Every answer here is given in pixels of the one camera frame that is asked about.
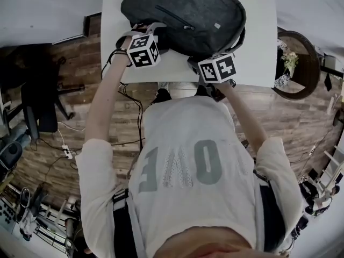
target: flower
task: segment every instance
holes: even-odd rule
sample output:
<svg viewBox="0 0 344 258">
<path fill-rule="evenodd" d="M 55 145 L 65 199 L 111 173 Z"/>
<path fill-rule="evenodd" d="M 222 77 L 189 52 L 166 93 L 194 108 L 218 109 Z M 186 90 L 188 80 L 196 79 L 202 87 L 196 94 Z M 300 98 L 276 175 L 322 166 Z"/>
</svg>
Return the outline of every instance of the flower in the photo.
<svg viewBox="0 0 344 258">
<path fill-rule="evenodd" d="M 284 72 L 283 72 L 283 74 L 288 69 L 290 72 L 290 77 L 293 76 L 295 66 L 298 63 L 298 58 L 299 57 L 297 56 L 297 54 L 295 52 L 289 52 L 289 50 L 288 50 L 288 51 L 285 51 L 283 53 L 283 55 L 281 56 L 281 60 L 284 60 Z"/>
</svg>

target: backpack strap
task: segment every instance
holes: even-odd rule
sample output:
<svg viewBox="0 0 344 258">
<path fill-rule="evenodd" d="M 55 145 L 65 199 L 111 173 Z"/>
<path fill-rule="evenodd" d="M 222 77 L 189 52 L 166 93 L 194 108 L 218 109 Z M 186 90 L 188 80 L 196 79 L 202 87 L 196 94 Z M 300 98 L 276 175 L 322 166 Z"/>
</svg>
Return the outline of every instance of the backpack strap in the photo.
<svg viewBox="0 0 344 258">
<path fill-rule="evenodd" d="M 116 258 L 147 258 L 133 198 L 128 188 L 120 190 L 112 200 Z"/>
<path fill-rule="evenodd" d="M 266 177 L 253 171 L 255 181 L 256 248 L 274 252 L 286 236 L 285 223 L 273 187 Z"/>
<path fill-rule="evenodd" d="M 165 40 L 166 28 L 167 26 L 164 23 L 160 22 L 153 22 L 148 25 L 146 28 L 132 28 L 131 31 L 125 32 L 116 42 L 116 48 L 119 49 L 126 37 L 130 36 L 133 37 L 134 35 L 139 35 L 140 37 L 143 35 L 152 34 L 154 36 L 157 49 L 159 50 L 160 54 L 164 54 L 168 51 L 169 47 Z"/>
</svg>

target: backpack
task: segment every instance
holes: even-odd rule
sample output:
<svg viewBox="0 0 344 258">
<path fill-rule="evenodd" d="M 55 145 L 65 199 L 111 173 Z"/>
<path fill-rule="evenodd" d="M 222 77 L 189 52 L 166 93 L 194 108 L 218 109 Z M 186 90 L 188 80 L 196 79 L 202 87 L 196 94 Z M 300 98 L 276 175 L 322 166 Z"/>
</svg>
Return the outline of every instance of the backpack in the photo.
<svg viewBox="0 0 344 258">
<path fill-rule="evenodd" d="M 245 38 L 246 12 L 238 0 L 123 0 L 121 12 L 132 26 L 166 24 L 167 46 L 201 59 L 232 53 Z"/>
<path fill-rule="evenodd" d="M 274 194 L 277 186 L 255 170 L 254 174 L 256 249 L 273 253 L 286 236 L 285 223 Z M 133 198 L 128 188 L 120 189 L 112 200 L 116 258 L 147 258 Z"/>
<path fill-rule="evenodd" d="M 333 201 L 333 198 L 331 198 L 331 201 L 330 201 L 330 203 L 328 204 L 327 207 L 323 207 L 323 208 L 318 209 L 318 210 L 310 211 L 311 213 L 309 213 L 309 214 L 314 216 L 314 217 L 317 217 L 317 216 L 323 214 L 325 211 L 327 211 L 329 209 L 329 206 L 331 205 L 332 201 Z"/>
</svg>

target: person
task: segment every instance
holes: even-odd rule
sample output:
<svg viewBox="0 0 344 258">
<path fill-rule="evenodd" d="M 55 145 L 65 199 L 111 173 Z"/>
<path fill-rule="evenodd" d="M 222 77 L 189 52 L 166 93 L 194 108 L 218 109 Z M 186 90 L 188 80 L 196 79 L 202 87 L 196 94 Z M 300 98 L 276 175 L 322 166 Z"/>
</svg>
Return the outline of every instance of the person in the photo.
<svg viewBox="0 0 344 258">
<path fill-rule="evenodd" d="M 66 245 L 68 258 L 94 258 L 95 256 L 86 244 L 80 218 L 67 218 L 64 221 L 64 226 L 66 227 L 64 244 Z"/>
<path fill-rule="evenodd" d="M 309 181 L 305 181 L 299 184 L 302 196 L 305 198 L 306 202 L 308 203 L 308 207 L 306 208 L 306 212 L 312 214 L 314 205 L 316 205 L 317 210 L 325 208 L 329 206 L 330 200 L 334 195 L 336 195 L 340 187 L 339 185 L 335 185 L 331 191 L 325 190 L 324 195 L 319 197 L 318 189 L 315 185 L 311 184 Z"/>
<path fill-rule="evenodd" d="M 130 41 L 127 37 L 122 48 Z M 84 236 L 99 258 L 115 256 L 112 197 L 118 182 L 108 138 L 129 62 L 125 54 L 114 56 L 93 98 L 76 157 Z M 216 87 L 230 102 L 256 165 L 223 103 L 204 95 L 171 99 L 160 89 L 144 113 L 145 145 L 128 184 L 147 257 L 275 257 L 255 250 L 254 169 L 277 185 L 286 234 L 301 217 L 302 196 L 282 139 L 267 136 L 229 83 Z"/>
<path fill-rule="evenodd" d="M 45 184 L 41 183 L 38 185 L 32 198 L 23 196 L 23 200 L 20 200 L 19 209 L 17 210 L 17 218 L 19 214 L 23 213 L 23 216 L 19 221 L 19 230 L 26 241 L 30 241 L 32 233 L 37 228 L 36 219 L 39 214 L 41 203 L 47 195 L 48 191 L 45 188 Z"/>
</svg>

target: wooden floor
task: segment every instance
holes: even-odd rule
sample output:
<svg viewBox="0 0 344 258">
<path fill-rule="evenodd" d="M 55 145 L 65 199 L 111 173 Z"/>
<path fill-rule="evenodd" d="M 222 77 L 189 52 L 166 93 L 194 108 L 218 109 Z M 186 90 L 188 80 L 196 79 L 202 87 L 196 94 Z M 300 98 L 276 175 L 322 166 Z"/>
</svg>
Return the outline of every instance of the wooden floor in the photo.
<svg viewBox="0 0 344 258">
<path fill-rule="evenodd" d="M 84 83 L 86 90 L 82 93 L 68 94 L 61 97 L 68 112 L 76 116 L 65 121 L 60 114 L 58 118 L 71 127 L 82 129 L 95 91 L 101 81 L 101 18 L 93 17 L 90 25 L 90 37 L 70 41 L 51 47 L 51 54 L 57 60 L 64 56 L 66 64 L 61 66 L 60 76 L 63 85 Z M 249 87 L 238 85 L 237 91 L 252 109 L 253 114 L 263 124 L 269 136 L 282 137 L 285 151 L 297 177 L 308 172 L 311 168 L 321 171 L 327 165 L 328 158 L 324 150 L 332 152 L 342 125 L 332 126 L 335 110 L 326 114 L 331 96 L 339 94 L 341 84 L 332 79 L 333 89 L 327 92 L 324 86 L 324 75 L 316 91 L 302 101 L 288 101 L 275 94 L 270 88 Z M 146 109 L 155 96 L 156 83 L 130 84 L 128 94 L 141 100 Z M 172 83 L 169 87 L 173 98 L 194 95 L 196 88 L 192 83 Z M 138 107 L 129 99 L 118 96 L 110 129 L 110 142 L 121 143 L 139 139 L 137 129 Z M 245 136 L 240 124 L 233 114 L 236 131 L 240 139 Z M 65 143 L 73 150 L 78 150 L 83 144 L 83 132 L 70 130 L 59 124 Z M 62 138 L 58 132 L 41 134 L 41 138 L 50 145 L 60 148 Z M 313 145 L 317 149 L 311 157 L 308 156 Z M 39 141 L 36 146 L 29 146 L 17 164 L 13 185 L 24 186 L 34 190 L 45 180 L 49 186 L 49 203 L 60 206 L 69 197 L 79 198 L 78 173 L 74 169 L 73 160 L 59 159 L 63 152 L 48 147 Z M 127 144 L 113 147 L 114 167 L 118 175 L 123 177 L 131 165 L 132 159 L 139 152 L 139 144 Z"/>
</svg>

